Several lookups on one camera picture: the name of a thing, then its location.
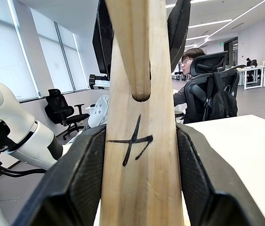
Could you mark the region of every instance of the chair headrest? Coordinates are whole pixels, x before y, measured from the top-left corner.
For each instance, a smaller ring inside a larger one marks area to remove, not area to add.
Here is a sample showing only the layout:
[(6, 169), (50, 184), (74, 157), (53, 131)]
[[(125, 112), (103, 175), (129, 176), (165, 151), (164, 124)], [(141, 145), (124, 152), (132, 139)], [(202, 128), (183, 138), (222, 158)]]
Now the chair headrest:
[(49, 89), (48, 90), (48, 93), (49, 93), (49, 96), (58, 96), (58, 95), (61, 95), (61, 92), (60, 90), (58, 89)]
[(203, 55), (195, 58), (191, 64), (190, 73), (192, 76), (225, 70), (225, 60), (228, 51)]

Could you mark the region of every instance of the window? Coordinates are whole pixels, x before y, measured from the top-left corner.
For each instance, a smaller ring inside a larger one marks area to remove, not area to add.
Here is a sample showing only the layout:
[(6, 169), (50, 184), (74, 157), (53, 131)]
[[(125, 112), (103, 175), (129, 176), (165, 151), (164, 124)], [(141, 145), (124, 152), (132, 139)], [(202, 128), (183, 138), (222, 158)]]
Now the window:
[(61, 92), (73, 91), (54, 21), (34, 9), (31, 11), (54, 87)]
[(31, 11), (54, 87), (61, 92), (87, 89), (74, 34), (36, 10)]
[(75, 34), (60, 25), (58, 28), (75, 88), (76, 90), (87, 89), (82, 62), (77, 51)]
[(7, 0), (0, 0), (0, 82), (19, 100), (38, 96)]

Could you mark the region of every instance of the man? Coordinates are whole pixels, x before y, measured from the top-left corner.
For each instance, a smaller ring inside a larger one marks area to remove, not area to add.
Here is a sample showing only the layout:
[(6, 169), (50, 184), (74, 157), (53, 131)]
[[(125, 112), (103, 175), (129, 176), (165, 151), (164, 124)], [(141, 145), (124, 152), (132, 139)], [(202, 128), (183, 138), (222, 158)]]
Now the man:
[[(182, 63), (181, 63), (181, 69), (184, 73), (184, 75), (189, 74), (190, 75), (190, 67), (193, 62), (193, 60), (196, 57), (205, 55), (204, 51), (201, 48), (191, 48), (188, 49), (182, 57)], [(175, 93), (173, 95), (174, 99), (174, 106), (176, 105), (182, 105), (185, 103), (185, 88), (182, 87), (178, 93)]]

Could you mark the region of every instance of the wooden block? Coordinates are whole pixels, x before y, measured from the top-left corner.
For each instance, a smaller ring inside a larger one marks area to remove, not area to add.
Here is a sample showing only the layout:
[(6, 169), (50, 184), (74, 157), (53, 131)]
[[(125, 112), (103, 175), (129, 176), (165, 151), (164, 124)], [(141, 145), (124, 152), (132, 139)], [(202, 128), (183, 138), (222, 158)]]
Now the wooden block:
[(115, 27), (100, 226), (184, 225), (165, 1), (148, 3), (152, 78), (145, 102), (132, 97)]
[(150, 96), (149, 0), (106, 0), (135, 100)]

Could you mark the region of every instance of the ceiling light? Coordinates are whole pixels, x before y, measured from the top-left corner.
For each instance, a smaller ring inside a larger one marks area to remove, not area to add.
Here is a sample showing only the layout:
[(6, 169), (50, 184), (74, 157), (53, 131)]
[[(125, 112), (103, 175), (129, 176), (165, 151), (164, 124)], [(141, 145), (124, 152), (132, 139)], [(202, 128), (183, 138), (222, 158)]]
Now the ceiling light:
[[(198, 3), (198, 2), (204, 2), (204, 1), (210, 1), (210, 0), (192, 0), (191, 4)], [(166, 8), (173, 8), (175, 4), (166, 5)]]
[(175, 4), (166, 5), (166, 8), (173, 8), (174, 6), (175, 6)]
[(202, 39), (202, 38), (206, 38), (206, 37), (208, 37), (208, 35), (198, 36), (195, 38), (189, 38), (189, 39), (186, 39), (186, 41), (195, 40), (195, 39)]
[[(213, 35), (215, 35), (216, 33), (218, 33), (219, 31), (221, 31), (222, 29), (226, 28), (228, 25), (232, 24), (233, 22), (235, 22), (236, 20), (238, 20), (239, 18), (243, 17), (245, 14), (249, 13), (250, 11), (252, 11), (253, 9), (257, 8), (258, 6), (262, 5), (265, 2), (265, 0), (263, 0), (262, 2), (260, 2), (259, 4), (255, 5), (253, 8), (250, 8), (249, 10), (247, 10), (245, 13), (241, 14), (240, 16), (238, 16), (236, 19), (232, 20), (231, 22), (229, 22), (228, 24), (224, 25), (222, 28), (218, 29), (217, 31), (215, 31), (214, 33), (212, 33), (209, 37), (207, 37), (205, 40), (209, 40), (209, 38)], [(198, 47), (206, 44), (207, 41), (205, 41), (204, 43), (200, 44)]]
[(214, 22), (206, 23), (206, 24), (192, 25), (192, 26), (189, 26), (189, 28), (202, 27), (202, 26), (208, 26), (208, 25), (213, 25), (213, 24), (221, 24), (221, 23), (226, 23), (226, 22), (231, 22), (231, 21), (232, 21), (232, 19), (229, 19), (229, 20), (220, 20), (220, 21), (214, 21)]
[(203, 45), (206, 44), (206, 43), (207, 43), (207, 41), (205, 41), (204, 43), (200, 44), (198, 47), (203, 46)]
[(186, 47), (194, 47), (194, 48), (196, 48), (197, 45), (196, 45), (196, 44), (194, 44), (194, 45), (188, 45), (188, 46), (185, 46), (185, 48), (186, 48)]

